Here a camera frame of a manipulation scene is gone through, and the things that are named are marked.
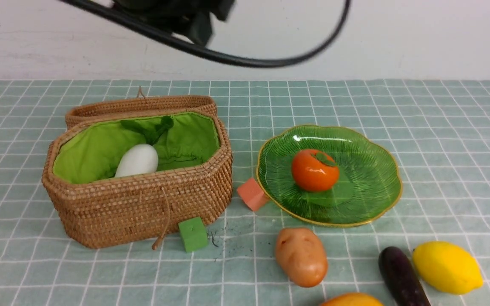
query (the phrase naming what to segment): table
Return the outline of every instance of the table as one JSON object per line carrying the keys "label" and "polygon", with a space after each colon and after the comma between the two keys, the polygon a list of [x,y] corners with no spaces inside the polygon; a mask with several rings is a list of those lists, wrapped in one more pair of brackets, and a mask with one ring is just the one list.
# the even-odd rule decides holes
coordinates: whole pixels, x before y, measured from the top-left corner
{"label": "table", "polygon": [[[73,106],[148,95],[210,95],[229,131],[234,184],[253,175],[261,145],[298,124],[341,125],[396,158],[399,203],[372,224],[315,228],[329,256],[325,281],[292,285],[273,257],[282,227],[307,226],[269,203],[252,213],[234,196],[187,254],[170,235],[90,250],[68,238],[40,176]],[[490,81],[0,80],[0,306],[310,306],[348,291],[393,305],[377,268],[386,246],[410,253],[454,242],[478,260],[484,287],[465,296],[425,285],[432,305],[490,306]]]}

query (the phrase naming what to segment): glass plate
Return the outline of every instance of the glass plate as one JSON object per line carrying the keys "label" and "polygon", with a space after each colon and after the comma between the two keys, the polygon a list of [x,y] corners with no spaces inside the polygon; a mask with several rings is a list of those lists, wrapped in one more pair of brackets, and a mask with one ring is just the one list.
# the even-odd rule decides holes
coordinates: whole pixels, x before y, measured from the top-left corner
{"label": "glass plate", "polygon": [[[340,170],[331,190],[305,192],[291,174],[294,155],[317,149]],[[402,196],[393,156],[362,134],[340,126],[300,125],[268,140],[260,149],[257,182],[281,209],[302,221],[328,227],[354,227],[385,214]]]}

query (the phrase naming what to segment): wicker basket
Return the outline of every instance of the wicker basket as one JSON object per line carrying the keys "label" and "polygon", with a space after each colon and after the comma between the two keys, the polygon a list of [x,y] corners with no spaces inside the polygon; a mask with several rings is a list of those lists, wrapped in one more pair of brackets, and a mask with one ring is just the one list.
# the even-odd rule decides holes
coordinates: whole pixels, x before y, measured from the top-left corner
{"label": "wicker basket", "polygon": [[[214,120],[220,148],[206,163],[151,174],[71,184],[52,169],[60,148],[97,122],[195,112]],[[223,122],[197,108],[114,113],[72,126],[49,146],[42,183],[66,233],[87,248],[105,248],[177,232],[181,221],[216,221],[231,201],[232,152]]]}
{"label": "wicker basket", "polygon": [[141,88],[136,99],[120,99],[75,107],[66,114],[66,125],[68,128],[72,128],[76,124],[94,117],[110,118],[118,113],[175,110],[179,108],[191,108],[217,116],[217,105],[212,97],[209,96],[139,97],[140,95],[142,95]]}

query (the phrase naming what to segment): orange fruit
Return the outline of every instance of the orange fruit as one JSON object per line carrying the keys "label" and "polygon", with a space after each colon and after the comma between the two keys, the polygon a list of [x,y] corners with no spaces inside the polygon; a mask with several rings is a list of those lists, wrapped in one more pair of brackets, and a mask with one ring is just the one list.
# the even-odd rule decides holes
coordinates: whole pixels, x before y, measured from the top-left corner
{"label": "orange fruit", "polygon": [[334,159],[315,149],[296,153],[292,159],[291,172],[298,187],[308,192],[327,191],[340,177],[340,170]]}
{"label": "orange fruit", "polygon": [[320,306],[383,306],[383,304],[371,295],[351,292],[327,300]]}

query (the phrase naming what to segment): basket loop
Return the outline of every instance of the basket loop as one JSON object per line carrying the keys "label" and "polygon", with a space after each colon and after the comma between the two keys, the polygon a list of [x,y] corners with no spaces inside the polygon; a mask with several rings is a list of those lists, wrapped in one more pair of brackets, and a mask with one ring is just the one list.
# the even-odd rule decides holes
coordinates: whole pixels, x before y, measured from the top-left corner
{"label": "basket loop", "polygon": [[152,249],[153,250],[156,250],[158,248],[158,246],[162,243],[162,241],[164,240],[165,238],[165,235],[167,234],[168,232],[168,227],[169,227],[169,221],[171,220],[171,208],[170,208],[170,204],[169,204],[169,200],[168,200],[168,197],[165,195],[165,190],[164,188],[162,187],[162,193],[164,194],[164,199],[165,199],[165,206],[166,206],[166,209],[167,209],[167,217],[165,219],[165,226],[164,226],[164,230],[162,231],[162,233],[160,234],[160,236],[158,236],[158,238],[156,238],[156,241],[154,242],[154,244],[152,244]]}
{"label": "basket loop", "polygon": [[140,95],[142,96],[142,98],[143,98],[143,99],[145,99],[145,100],[146,100],[145,95],[142,93],[141,85],[140,85],[139,90],[137,91],[136,98],[140,97]]}

